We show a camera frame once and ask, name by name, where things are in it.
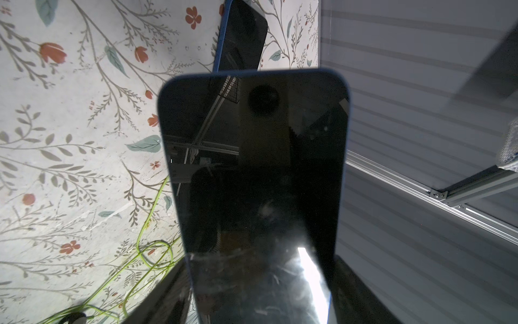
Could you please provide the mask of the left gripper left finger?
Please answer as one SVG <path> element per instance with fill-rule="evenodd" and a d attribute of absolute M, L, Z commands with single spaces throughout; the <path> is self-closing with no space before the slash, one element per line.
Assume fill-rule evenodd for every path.
<path fill-rule="evenodd" d="M 124 324 L 181 324 L 190 308 L 190 279 L 185 259 L 180 260 L 136 307 Z"/>

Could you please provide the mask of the blue-edged black smartphone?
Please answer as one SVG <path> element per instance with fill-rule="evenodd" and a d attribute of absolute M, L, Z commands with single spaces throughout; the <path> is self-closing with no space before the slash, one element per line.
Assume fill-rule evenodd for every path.
<path fill-rule="evenodd" d="M 157 112 L 201 323 L 327 323 L 349 89 L 325 69 L 167 82 Z"/>

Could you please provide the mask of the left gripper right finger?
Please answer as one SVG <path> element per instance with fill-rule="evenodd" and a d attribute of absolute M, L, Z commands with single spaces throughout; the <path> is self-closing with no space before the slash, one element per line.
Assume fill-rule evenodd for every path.
<path fill-rule="evenodd" d="M 400 320 L 380 301 L 349 265 L 334 257 L 331 293 L 337 323 L 400 324 Z"/>

